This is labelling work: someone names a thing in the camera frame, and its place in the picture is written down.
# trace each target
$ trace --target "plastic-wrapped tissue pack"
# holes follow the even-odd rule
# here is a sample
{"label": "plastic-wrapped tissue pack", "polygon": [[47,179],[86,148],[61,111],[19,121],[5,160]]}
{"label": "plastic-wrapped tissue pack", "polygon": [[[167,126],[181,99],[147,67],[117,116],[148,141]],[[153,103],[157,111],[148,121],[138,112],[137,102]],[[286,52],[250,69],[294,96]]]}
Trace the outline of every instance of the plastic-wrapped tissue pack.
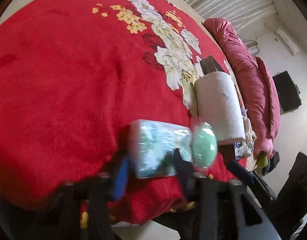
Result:
{"label": "plastic-wrapped tissue pack", "polygon": [[130,124],[128,151],[139,179],[176,174],[173,151],[180,149],[183,160],[192,161],[189,128],[157,121],[137,120]]}

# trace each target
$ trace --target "yellow flower print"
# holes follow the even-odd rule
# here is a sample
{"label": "yellow flower print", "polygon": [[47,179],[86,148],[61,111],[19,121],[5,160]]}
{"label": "yellow flower print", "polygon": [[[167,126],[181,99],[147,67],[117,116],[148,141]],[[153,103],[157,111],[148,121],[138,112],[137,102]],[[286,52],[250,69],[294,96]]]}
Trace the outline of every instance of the yellow flower print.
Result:
{"label": "yellow flower print", "polygon": [[120,11],[121,10],[121,6],[120,5],[111,5],[110,8],[112,8],[112,10],[116,10],[116,11]]}
{"label": "yellow flower print", "polygon": [[142,32],[147,29],[146,25],[144,23],[140,22],[134,22],[131,24],[133,27],[136,27],[138,31]]}
{"label": "yellow flower print", "polygon": [[168,25],[170,26],[171,29],[173,29],[176,33],[179,33],[178,29],[173,27],[172,24],[168,23]]}
{"label": "yellow flower print", "polygon": [[97,12],[99,12],[99,9],[96,8],[96,7],[93,7],[93,8],[92,8],[92,13],[95,14],[95,13],[97,13]]}
{"label": "yellow flower print", "polygon": [[119,21],[125,21],[127,24],[132,24],[134,21],[140,19],[138,16],[130,14],[129,12],[119,12],[116,16]]}
{"label": "yellow flower print", "polygon": [[179,27],[182,27],[183,26],[183,23],[182,21],[175,15],[175,12],[172,12],[172,11],[166,11],[166,16],[170,17],[171,19],[173,19],[175,22],[177,22],[177,25]]}
{"label": "yellow flower print", "polygon": [[130,31],[130,33],[135,33],[135,34],[138,33],[138,28],[137,27],[133,27],[131,25],[128,25],[127,29]]}

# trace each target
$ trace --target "toilet paper roll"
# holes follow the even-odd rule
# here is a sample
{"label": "toilet paper roll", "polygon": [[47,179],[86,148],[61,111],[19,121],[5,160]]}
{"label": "toilet paper roll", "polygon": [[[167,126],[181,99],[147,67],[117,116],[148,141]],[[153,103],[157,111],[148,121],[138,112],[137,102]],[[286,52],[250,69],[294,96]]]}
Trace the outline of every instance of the toilet paper roll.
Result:
{"label": "toilet paper roll", "polygon": [[212,72],[195,84],[198,115],[211,125],[218,145],[245,140],[245,129],[239,99],[231,77],[225,72]]}

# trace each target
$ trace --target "bed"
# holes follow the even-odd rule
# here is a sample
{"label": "bed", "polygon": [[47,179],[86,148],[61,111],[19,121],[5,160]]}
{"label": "bed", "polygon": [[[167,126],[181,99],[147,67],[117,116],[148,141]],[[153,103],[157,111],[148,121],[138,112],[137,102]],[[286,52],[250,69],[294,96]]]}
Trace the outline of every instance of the bed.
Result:
{"label": "bed", "polygon": [[[192,84],[208,55],[243,107],[203,22],[182,0],[13,0],[0,18],[0,195],[39,210],[59,184],[125,152],[131,121],[190,127]],[[221,154],[207,175],[234,178]],[[109,208],[115,222],[143,224],[183,202],[174,177],[131,177]]]}

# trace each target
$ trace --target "green ball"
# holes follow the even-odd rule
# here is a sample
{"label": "green ball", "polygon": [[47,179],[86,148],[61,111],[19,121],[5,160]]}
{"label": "green ball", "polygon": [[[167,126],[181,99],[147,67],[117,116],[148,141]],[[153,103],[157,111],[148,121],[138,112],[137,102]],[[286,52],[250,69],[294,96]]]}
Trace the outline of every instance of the green ball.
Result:
{"label": "green ball", "polygon": [[207,123],[203,123],[193,134],[192,158],[200,168],[209,167],[218,153],[217,138]]}

